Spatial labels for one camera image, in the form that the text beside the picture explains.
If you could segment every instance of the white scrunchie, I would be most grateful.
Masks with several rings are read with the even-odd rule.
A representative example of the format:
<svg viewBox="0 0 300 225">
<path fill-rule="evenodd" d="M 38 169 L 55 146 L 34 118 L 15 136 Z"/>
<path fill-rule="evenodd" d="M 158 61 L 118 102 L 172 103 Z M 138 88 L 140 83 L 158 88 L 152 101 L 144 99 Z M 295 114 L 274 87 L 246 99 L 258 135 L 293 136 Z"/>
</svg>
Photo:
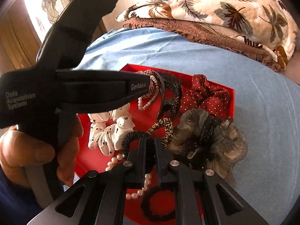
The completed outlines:
<svg viewBox="0 0 300 225">
<path fill-rule="evenodd" d="M 105 156 L 113 156 L 115 151 L 122 149 L 125 135 L 135 127 L 129 114 L 130 103 L 102 113 L 88 114 L 91 124 L 88 147 L 94 149 L 97 145 Z M 106 127 L 106 121 L 112 120 L 116 124 Z"/>
</svg>

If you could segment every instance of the black hair tie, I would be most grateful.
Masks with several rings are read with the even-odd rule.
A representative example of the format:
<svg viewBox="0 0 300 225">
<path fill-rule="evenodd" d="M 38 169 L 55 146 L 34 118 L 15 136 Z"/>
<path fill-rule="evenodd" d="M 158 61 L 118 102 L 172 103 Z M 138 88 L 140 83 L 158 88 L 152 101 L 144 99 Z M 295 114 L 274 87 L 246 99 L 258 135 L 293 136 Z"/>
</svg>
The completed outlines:
<svg viewBox="0 0 300 225">
<path fill-rule="evenodd" d="M 126 134 L 123 142 L 122 142 L 122 152 L 125 160 L 128 158 L 128 154 L 130 152 L 130 144 L 134 140 L 139 140 L 141 137 L 146 139 L 146 173 L 151 173 L 154 165 L 155 165 L 155 147 L 154 140 L 152 139 L 150 134 L 147 134 L 143 131 L 133 131 Z"/>
<path fill-rule="evenodd" d="M 141 203 L 141 209 L 145 215 L 145 217 L 148 218 L 150 221 L 161 221 L 166 222 L 172 219 L 175 219 L 175 210 L 171 211 L 167 215 L 159 216 L 159 215 L 153 215 L 150 211 L 150 199 L 152 196 L 154 196 L 159 191 L 165 191 L 170 189 L 161 189 L 159 186 L 152 187 L 149 191 L 147 191 L 144 194 L 144 198 Z"/>
</svg>

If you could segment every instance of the metal screw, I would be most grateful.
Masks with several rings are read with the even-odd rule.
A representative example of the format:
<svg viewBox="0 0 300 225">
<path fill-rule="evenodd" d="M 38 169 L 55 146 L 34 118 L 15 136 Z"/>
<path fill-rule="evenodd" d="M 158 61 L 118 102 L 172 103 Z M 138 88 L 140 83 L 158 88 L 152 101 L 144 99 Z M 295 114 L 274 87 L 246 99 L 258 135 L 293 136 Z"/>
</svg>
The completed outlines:
<svg viewBox="0 0 300 225">
<path fill-rule="evenodd" d="M 208 175 L 208 176 L 213 176 L 213 175 L 215 174 L 215 171 L 214 171 L 214 170 L 211 170 L 211 169 L 207 169 L 207 170 L 205 171 L 205 173 L 206 173 L 206 175 Z"/>
<path fill-rule="evenodd" d="M 129 160 L 124 161 L 124 162 L 123 162 L 123 165 L 124 165 L 125 167 L 131 167 L 131 166 L 132 166 L 132 161 L 129 161 Z"/>
<path fill-rule="evenodd" d="M 179 165 L 179 161 L 173 160 L 170 161 L 171 166 L 177 167 Z"/>
<path fill-rule="evenodd" d="M 96 177 L 96 175 L 97 175 L 96 171 L 89 171 L 89 173 L 88 173 L 89 178 L 94 178 L 94 177 Z"/>
</svg>

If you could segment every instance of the red box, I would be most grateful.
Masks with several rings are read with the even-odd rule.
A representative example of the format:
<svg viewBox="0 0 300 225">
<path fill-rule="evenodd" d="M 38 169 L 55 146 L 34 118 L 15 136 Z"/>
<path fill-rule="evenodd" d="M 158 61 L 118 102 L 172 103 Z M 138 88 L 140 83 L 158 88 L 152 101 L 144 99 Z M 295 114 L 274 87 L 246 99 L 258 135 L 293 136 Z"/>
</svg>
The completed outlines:
<svg viewBox="0 0 300 225">
<path fill-rule="evenodd" d="M 188 75 L 184 73 L 174 72 L 165 69 L 158 69 L 153 67 L 147 67 L 147 66 L 132 65 L 132 64 L 125 65 L 121 69 L 121 71 L 137 72 L 137 71 L 145 71 L 147 69 L 170 72 L 173 75 L 175 75 L 177 78 L 181 76 L 183 92 L 191 88 L 192 75 Z M 223 87 L 229 91 L 230 101 L 228 103 L 227 116 L 233 117 L 234 116 L 234 89 L 211 81 L 209 81 L 209 83 L 215 86 Z M 170 92 L 166 93 L 166 97 L 171 97 L 172 94 L 171 95 L 170 94 L 171 94 Z M 148 99 L 143 100 L 143 105 L 146 104 L 147 101 Z M 159 95 L 157 99 L 145 111 L 141 112 L 138 110 L 137 100 L 132 101 L 130 103 L 129 112 L 132 116 L 132 120 L 134 124 L 136 125 L 134 129 L 138 131 L 146 131 L 149 128 L 151 128 L 152 125 L 156 123 L 156 117 L 158 114 L 160 104 L 161 104 L 161 95 Z M 87 114 L 80 114 L 79 117 L 81 119 L 81 123 L 84 128 L 84 134 L 82 138 L 79 138 L 80 151 L 76 159 L 75 172 L 79 177 L 82 177 L 86 172 L 90 170 L 104 172 L 105 168 L 107 167 L 107 163 L 111 160 L 111 157 L 104 156 L 99 148 L 95 148 L 94 150 L 90 150 L 88 148 L 89 131 L 90 131 L 91 122 Z M 179 123 L 179 118 L 180 116 L 177 116 L 175 119 L 173 119 L 173 123 L 175 126 L 176 124 Z M 159 129 L 156 131 L 154 136 L 163 137 L 164 135 L 165 135 L 164 129 Z M 137 148 L 138 142 L 137 141 L 133 142 L 131 146 L 133 149 Z M 151 180 L 152 181 L 152 184 L 150 185 L 151 187 L 157 185 L 155 168 L 152 171 L 152 176 L 153 178 Z M 136 191 L 137 190 L 128 190 L 127 192 L 133 193 Z M 125 203 L 124 215 L 137 224 L 141 224 L 141 225 L 157 224 L 145 218 L 140 208 L 141 201 L 142 201 L 141 198 L 138 198 L 137 200 L 127 200 Z M 175 207 L 174 194 L 171 191 L 159 192 L 156 196 L 152 197 L 151 199 L 150 209 L 153 214 L 165 215 L 170 213 L 174 209 L 174 207 Z M 169 224 L 171 225 L 171 224 L 175 224 L 175 220 L 170 220 L 167 222 L 159 222 L 159 223 L 165 225 L 169 225 Z"/>
</svg>

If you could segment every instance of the bed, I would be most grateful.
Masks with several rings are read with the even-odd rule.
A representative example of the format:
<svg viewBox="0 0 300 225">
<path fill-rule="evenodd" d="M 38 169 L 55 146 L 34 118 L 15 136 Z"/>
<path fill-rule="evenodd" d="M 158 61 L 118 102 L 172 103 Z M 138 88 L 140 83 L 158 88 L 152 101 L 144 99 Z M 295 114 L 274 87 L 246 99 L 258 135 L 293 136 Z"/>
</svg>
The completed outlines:
<svg viewBox="0 0 300 225">
<path fill-rule="evenodd" d="M 201 73 L 235 89 L 234 121 L 248 140 L 246 158 L 233 169 L 235 190 L 270 225 L 281 224 L 300 194 L 300 86 L 245 56 L 156 28 L 110 31 L 77 69 L 127 63 Z"/>
</svg>

